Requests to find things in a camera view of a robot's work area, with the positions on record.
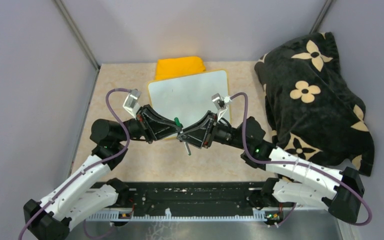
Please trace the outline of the green whiteboard marker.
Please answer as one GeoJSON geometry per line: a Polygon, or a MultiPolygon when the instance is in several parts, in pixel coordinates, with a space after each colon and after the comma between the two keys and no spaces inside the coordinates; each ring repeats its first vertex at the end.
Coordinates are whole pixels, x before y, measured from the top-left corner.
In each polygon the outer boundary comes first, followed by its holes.
{"type": "MultiPolygon", "coordinates": [[[[177,127],[180,127],[180,132],[178,133],[178,135],[183,134],[183,133],[184,133],[184,132],[183,132],[183,125],[181,124],[179,118],[178,118],[178,117],[175,117],[175,118],[174,118],[174,122],[175,122],[175,124],[176,124],[177,127]]],[[[184,146],[185,146],[187,155],[188,155],[188,156],[191,156],[191,155],[192,155],[192,152],[191,152],[191,149],[190,149],[188,143],[185,142],[185,141],[183,141],[183,144],[184,144],[184,146]]]]}

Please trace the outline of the yellow-framed whiteboard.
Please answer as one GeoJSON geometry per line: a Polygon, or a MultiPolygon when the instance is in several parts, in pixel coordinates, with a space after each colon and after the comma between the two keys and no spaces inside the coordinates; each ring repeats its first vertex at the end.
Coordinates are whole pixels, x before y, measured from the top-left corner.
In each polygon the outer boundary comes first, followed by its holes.
{"type": "Polygon", "coordinates": [[[212,96],[229,95],[228,73],[224,69],[151,81],[147,85],[150,105],[161,116],[178,118],[184,127],[200,120],[207,111],[218,110],[212,96]]]}

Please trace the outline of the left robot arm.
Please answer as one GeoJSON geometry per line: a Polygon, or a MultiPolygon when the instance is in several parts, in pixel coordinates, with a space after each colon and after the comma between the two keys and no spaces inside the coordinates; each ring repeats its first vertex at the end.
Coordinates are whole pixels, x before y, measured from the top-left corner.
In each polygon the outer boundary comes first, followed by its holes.
{"type": "Polygon", "coordinates": [[[23,207],[25,225],[18,235],[30,231],[38,240],[64,240],[92,214],[112,205],[129,203],[129,187],[117,178],[98,189],[91,187],[110,173],[125,157],[131,141],[153,143],[182,131],[178,119],[158,114],[150,105],[135,107],[132,118],[121,121],[112,107],[115,120],[97,119],[90,139],[96,144],[83,165],[60,186],[41,200],[30,199],[23,207]]]}

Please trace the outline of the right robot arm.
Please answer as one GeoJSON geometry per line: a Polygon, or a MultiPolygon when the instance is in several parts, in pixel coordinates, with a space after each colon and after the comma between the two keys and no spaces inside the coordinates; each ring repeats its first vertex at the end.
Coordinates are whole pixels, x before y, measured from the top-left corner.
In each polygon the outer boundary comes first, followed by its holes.
{"type": "Polygon", "coordinates": [[[293,182],[272,180],[272,186],[261,193],[267,206],[279,202],[319,207],[355,226],[367,225],[373,218],[363,199],[365,188],[356,169],[321,166],[264,140],[266,133],[253,117],[244,116],[242,124],[234,128],[221,123],[216,113],[208,111],[186,128],[178,118],[174,124],[179,128],[176,138],[185,144],[201,149],[216,142],[242,149],[241,158],[249,166],[292,179],[293,182]]]}

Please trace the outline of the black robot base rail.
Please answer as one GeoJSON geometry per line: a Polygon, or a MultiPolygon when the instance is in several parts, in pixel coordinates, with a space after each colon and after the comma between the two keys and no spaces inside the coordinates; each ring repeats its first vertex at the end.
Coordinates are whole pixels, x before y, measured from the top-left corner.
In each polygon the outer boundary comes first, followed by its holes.
{"type": "Polygon", "coordinates": [[[262,222],[277,226],[286,208],[264,182],[129,182],[123,205],[87,218],[116,226],[129,222],[262,222]]]}

